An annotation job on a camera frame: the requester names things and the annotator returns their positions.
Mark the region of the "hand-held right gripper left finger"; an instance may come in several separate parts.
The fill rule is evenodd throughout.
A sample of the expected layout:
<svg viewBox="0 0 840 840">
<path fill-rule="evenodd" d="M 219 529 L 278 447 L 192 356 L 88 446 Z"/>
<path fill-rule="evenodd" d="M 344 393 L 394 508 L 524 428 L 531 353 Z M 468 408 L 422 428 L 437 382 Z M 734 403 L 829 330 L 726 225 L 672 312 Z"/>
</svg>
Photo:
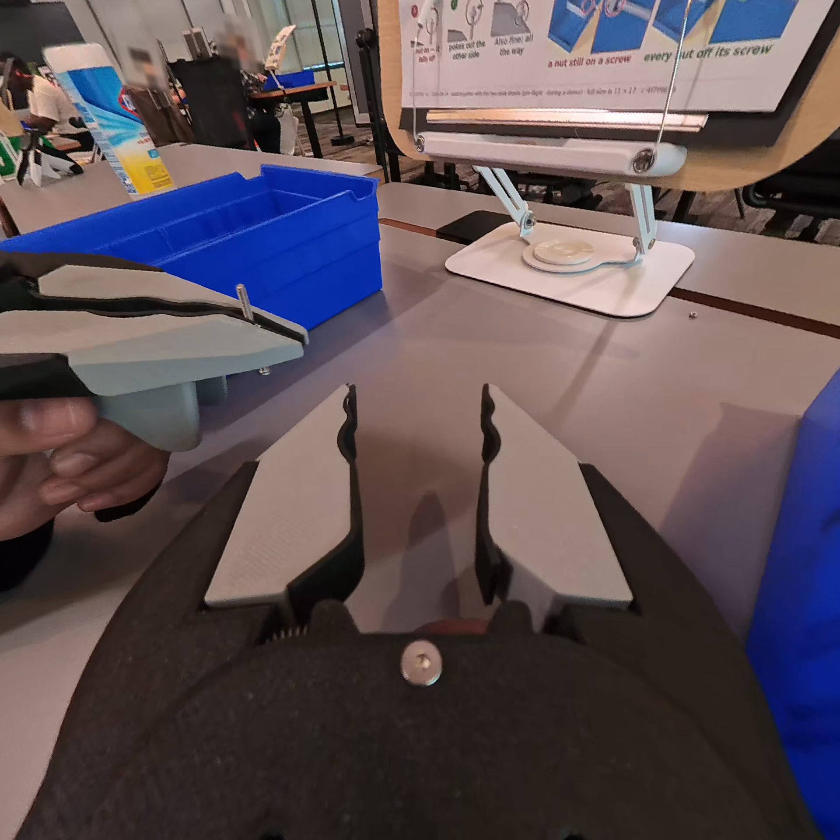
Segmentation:
<svg viewBox="0 0 840 840">
<path fill-rule="evenodd" d="M 256 461 L 209 607 L 345 601 L 364 572 L 356 390 L 328 396 Z"/>
</svg>

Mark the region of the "person's left hand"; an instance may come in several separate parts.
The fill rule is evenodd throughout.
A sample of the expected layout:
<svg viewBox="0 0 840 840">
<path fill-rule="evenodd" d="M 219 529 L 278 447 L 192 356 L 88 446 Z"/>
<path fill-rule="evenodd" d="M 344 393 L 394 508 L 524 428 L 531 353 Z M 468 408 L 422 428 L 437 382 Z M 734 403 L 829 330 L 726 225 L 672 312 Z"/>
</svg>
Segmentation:
<svg viewBox="0 0 840 840">
<path fill-rule="evenodd" d="M 136 501 L 165 477 L 171 454 L 98 415 L 87 397 L 1 403 L 1 540 L 77 506 Z"/>
</svg>

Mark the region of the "blue divided plastic bin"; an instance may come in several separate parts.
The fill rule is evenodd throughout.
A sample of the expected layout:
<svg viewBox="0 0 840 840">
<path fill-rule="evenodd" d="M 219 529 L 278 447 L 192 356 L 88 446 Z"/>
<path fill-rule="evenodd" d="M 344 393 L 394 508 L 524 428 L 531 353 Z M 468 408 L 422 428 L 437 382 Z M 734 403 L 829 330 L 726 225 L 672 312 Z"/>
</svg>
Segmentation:
<svg viewBox="0 0 840 840">
<path fill-rule="evenodd" d="M 799 426 L 746 650 L 803 799 L 839 838 L 839 373 Z"/>
</svg>

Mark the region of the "black rectangular pad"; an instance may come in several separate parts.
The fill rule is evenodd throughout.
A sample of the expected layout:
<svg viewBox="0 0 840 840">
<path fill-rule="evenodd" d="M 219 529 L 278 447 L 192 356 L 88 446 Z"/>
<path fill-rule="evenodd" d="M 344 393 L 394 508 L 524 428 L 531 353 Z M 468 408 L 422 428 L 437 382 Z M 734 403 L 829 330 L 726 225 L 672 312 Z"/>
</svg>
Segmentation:
<svg viewBox="0 0 840 840">
<path fill-rule="evenodd" d="M 435 236 L 448 242 L 468 246 L 511 221 L 511 217 L 506 213 L 480 209 L 437 228 Z"/>
</svg>

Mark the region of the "silver-framed dark panel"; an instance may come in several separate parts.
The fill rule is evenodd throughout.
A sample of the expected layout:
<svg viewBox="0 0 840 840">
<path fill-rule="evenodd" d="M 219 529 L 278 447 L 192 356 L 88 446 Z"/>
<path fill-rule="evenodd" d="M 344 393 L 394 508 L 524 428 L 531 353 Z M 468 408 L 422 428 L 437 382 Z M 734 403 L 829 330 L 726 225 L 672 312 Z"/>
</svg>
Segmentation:
<svg viewBox="0 0 840 840">
<path fill-rule="evenodd" d="M 377 1 L 337 1 L 333 4 L 353 119 L 358 128 L 369 129 L 371 115 L 382 111 L 377 5 Z"/>
</svg>

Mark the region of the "disinfecting wipes canister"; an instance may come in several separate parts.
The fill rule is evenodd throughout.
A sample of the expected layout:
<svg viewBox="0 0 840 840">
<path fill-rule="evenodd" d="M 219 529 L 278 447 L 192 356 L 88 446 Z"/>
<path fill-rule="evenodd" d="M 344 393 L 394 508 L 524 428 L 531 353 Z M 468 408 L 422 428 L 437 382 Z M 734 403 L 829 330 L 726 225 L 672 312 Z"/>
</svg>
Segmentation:
<svg viewBox="0 0 840 840">
<path fill-rule="evenodd" d="M 142 118 L 99 44 L 44 49 L 47 66 L 132 199 L 175 189 Z"/>
</svg>

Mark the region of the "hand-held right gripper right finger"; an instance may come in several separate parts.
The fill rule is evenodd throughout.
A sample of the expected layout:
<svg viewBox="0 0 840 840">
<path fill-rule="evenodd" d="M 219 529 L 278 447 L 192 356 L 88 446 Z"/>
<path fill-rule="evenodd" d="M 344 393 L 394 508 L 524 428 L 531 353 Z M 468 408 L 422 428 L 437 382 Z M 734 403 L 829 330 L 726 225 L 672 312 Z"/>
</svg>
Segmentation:
<svg viewBox="0 0 840 840">
<path fill-rule="evenodd" d="M 480 398 L 475 570 L 483 603 L 628 607 L 582 464 L 499 387 Z"/>
</svg>

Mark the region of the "brown-edged grey desk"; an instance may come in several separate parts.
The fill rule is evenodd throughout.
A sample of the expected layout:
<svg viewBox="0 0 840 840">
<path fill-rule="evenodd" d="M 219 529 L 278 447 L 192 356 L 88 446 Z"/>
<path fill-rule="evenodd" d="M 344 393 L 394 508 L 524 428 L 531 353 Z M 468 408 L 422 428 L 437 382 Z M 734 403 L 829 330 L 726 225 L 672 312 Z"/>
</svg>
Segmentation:
<svg viewBox="0 0 840 840">
<path fill-rule="evenodd" d="M 359 175 L 377 180 L 373 164 L 351 163 L 230 150 L 196 144 L 174 144 L 161 157 L 177 186 L 188 186 L 231 172 L 251 177 L 262 164 Z M 76 217 L 131 203 L 107 162 L 87 166 L 84 175 L 48 180 L 40 188 L 2 182 L 2 200 L 18 230 L 27 234 Z M 500 212 L 494 196 L 456 192 L 422 185 L 379 186 L 379 217 L 406 229 L 438 228 L 476 211 Z M 829 334 L 839 323 L 838 247 L 766 238 L 715 228 L 660 222 L 662 240 L 692 249 L 695 261 L 675 293 L 710 306 L 721 299 L 744 305 L 750 312 L 772 310 L 825 324 Z"/>
</svg>

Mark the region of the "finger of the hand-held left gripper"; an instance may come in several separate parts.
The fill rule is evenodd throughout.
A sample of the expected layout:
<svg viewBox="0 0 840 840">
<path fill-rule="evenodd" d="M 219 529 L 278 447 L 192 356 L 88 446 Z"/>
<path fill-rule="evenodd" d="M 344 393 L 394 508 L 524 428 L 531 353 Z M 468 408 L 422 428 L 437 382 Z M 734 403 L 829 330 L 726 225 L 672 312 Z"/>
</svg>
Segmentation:
<svg viewBox="0 0 840 840">
<path fill-rule="evenodd" d="M 91 311 L 2 314 L 2 401 L 85 396 L 100 417 L 154 448 L 201 442 L 200 406 L 230 375 L 303 355 L 307 331 L 257 310 L 121 317 Z"/>
<path fill-rule="evenodd" d="M 302 357 L 300 325 L 165 272 L 62 266 L 37 280 L 26 351 L 59 353 L 94 395 L 256 371 Z"/>
</svg>

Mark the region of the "person's left forearm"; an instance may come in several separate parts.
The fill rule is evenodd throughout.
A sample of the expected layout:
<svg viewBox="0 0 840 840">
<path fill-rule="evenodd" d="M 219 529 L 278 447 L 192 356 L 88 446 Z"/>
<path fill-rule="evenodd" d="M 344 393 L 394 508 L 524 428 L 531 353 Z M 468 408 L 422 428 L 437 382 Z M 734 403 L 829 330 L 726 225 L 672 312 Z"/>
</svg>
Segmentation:
<svg viewBox="0 0 840 840">
<path fill-rule="evenodd" d="M 1 593 L 23 583 L 46 555 L 54 535 L 55 520 L 14 539 L 1 541 Z"/>
</svg>

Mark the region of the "white document stand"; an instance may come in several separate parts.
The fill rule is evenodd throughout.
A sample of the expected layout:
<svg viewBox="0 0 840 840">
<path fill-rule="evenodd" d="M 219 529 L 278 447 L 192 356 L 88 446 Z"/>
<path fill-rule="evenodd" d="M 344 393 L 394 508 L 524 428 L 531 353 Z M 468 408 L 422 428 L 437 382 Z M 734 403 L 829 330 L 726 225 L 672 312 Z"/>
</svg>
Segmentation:
<svg viewBox="0 0 840 840">
<path fill-rule="evenodd" d="M 643 68 L 660 2 L 400 2 L 402 108 L 416 152 L 466 163 L 511 221 L 447 270 L 616 319 L 651 314 L 695 256 L 657 243 L 651 182 L 675 175 L 678 140 L 706 118 L 673 112 L 677 51 Z M 541 223 L 514 174 L 615 182 L 619 235 Z"/>
</svg>

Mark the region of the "black high chair back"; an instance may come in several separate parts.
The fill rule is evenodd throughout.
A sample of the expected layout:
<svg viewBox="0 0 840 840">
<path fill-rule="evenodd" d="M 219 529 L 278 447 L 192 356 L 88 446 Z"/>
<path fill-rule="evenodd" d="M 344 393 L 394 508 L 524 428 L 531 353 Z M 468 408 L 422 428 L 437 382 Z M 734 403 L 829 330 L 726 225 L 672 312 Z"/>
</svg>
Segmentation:
<svg viewBox="0 0 840 840">
<path fill-rule="evenodd" d="M 179 59 L 169 68 L 185 93 L 197 144 L 255 150 L 245 91 L 239 69 L 231 59 Z"/>
</svg>

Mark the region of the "black and white object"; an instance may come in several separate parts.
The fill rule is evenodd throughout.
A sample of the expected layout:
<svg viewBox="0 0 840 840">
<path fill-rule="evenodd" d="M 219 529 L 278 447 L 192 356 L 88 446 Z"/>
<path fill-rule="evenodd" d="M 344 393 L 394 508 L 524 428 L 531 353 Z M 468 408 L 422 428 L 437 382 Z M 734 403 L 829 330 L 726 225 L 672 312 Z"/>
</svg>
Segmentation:
<svg viewBox="0 0 840 840">
<path fill-rule="evenodd" d="M 22 140 L 16 169 L 17 184 L 30 181 L 41 187 L 45 179 L 59 180 L 65 175 L 81 175 L 82 167 L 68 154 L 56 150 L 44 137 L 27 133 Z"/>
</svg>

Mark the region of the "printed instruction sheet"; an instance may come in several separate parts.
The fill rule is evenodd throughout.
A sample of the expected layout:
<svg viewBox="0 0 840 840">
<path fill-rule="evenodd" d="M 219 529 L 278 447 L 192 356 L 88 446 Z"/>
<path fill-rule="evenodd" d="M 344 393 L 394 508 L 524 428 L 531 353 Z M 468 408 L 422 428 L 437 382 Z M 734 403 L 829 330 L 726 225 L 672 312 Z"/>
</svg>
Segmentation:
<svg viewBox="0 0 840 840">
<path fill-rule="evenodd" d="M 834 4 L 399 2 L 402 105 L 771 112 Z"/>
</svg>

